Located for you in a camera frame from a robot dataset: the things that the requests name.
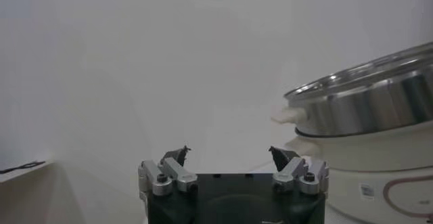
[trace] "pot handle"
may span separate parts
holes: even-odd
[[[320,147],[312,141],[295,137],[284,145],[284,148],[296,152],[299,156],[321,157]]]
[[[280,112],[274,114],[271,117],[271,120],[279,124],[299,124],[303,121],[306,121],[307,118],[308,116],[304,108],[291,108],[287,106],[283,108]]]

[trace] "silver metal bracket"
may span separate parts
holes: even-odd
[[[308,170],[305,159],[294,157],[281,171],[274,173],[273,189],[278,193],[292,191],[295,179],[303,176]]]
[[[197,191],[197,175],[186,171],[175,159],[165,158],[162,161],[162,171],[176,180],[180,191],[187,193]]]
[[[140,196],[152,192],[155,196],[166,196],[173,191],[173,180],[162,173],[154,161],[145,160],[138,168]]]
[[[300,191],[309,195],[327,194],[328,187],[329,167],[322,160],[314,160],[308,172],[299,178]]]

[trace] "electric cooker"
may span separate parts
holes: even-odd
[[[303,85],[273,117],[286,147],[326,160],[329,199],[377,224],[433,221],[433,43]]]

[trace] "white backdrop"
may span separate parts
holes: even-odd
[[[432,1],[0,0],[0,165],[52,156],[71,223],[139,223],[140,160],[259,168],[286,91],[433,41]]]

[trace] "screw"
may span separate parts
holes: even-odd
[[[165,175],[165,174],[159,174],[159,175],[156,177],[156,181],[157,181],[158,183],[165,183],[167,180],[168,180],[168,177],[167,177],[167,175]]]
[[[312,182],[315,180],[315,176],[311,172],[307,172],[304,176],[304,179],[305,181]]]

